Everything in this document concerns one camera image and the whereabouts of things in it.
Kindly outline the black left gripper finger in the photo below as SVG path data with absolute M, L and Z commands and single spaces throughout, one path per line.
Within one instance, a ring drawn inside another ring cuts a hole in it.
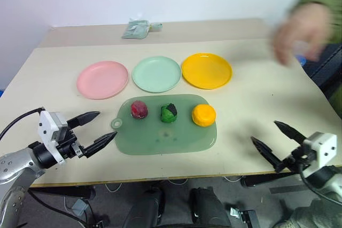
M 107 133 L 94 141 L 93 144 L 84 149 L 84 156 L 89 158 L 105 148 L 117 135 L 117 132 Z
M 74 129 L 79 126 L 83 126 L 93 119 L 95 119 L 100 114 L 100 111 L 89 111 L 83 114 L 80 114 L 70 120 L 67 121 L 67 125 L 69 129 Z

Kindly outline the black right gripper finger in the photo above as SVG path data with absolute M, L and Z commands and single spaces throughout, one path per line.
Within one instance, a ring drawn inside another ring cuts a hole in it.
M 265 143 L 255 137 L 251 137 L 251 141 L 258 152 L 272 165 L 277 173 L 284 169 L 283 162 L 272 153 L 272 150 Z
M 299 145 L 302 145 L 306 139 L 306 137 L 297 131 L 295 128 L 289 126 L 288 124 L 281 121 L 274 121 L 276 126 L 280 129 L 280 131 L 285 134 L 288 138 L 294 140 Z

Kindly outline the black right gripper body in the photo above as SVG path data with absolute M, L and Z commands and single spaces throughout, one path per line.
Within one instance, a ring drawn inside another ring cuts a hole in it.
M 299 165 L 303 164 L 304 168 L 310 166 L 313 161 L 313 150 L 308 146 L 301 145 L 294 149 L 290 155 L 282 160 L 283 166 L 295 172 L 299 170 Z

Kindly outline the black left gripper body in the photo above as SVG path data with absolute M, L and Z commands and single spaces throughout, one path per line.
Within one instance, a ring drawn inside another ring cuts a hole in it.
M 57 150 L 64 159 L 85 156 L 85 148 L 80 145 L 73 130 L 68 129 L 63 139 L 58 140 Z

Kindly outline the person's bare hand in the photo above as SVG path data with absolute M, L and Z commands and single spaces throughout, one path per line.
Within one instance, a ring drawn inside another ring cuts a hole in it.
M 296 8 L 274 33 L 276 59 L 288 64 L 295 43 L 302 41 L 307 43 L 304 57 L 317 61 L 331 35 L 330 21 L 331 12 L 322 4 L 309 3 Z

